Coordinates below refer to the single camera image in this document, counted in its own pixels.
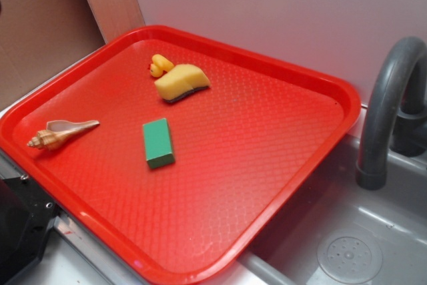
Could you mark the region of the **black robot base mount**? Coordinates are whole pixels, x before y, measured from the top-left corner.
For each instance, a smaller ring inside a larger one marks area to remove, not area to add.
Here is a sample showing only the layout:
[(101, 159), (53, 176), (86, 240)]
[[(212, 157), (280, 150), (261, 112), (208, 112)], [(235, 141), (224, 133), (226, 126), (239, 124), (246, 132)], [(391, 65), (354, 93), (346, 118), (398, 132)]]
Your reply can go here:
[(32, 178), (1, 180), (1, 283), (42, 261), (58, 208)]

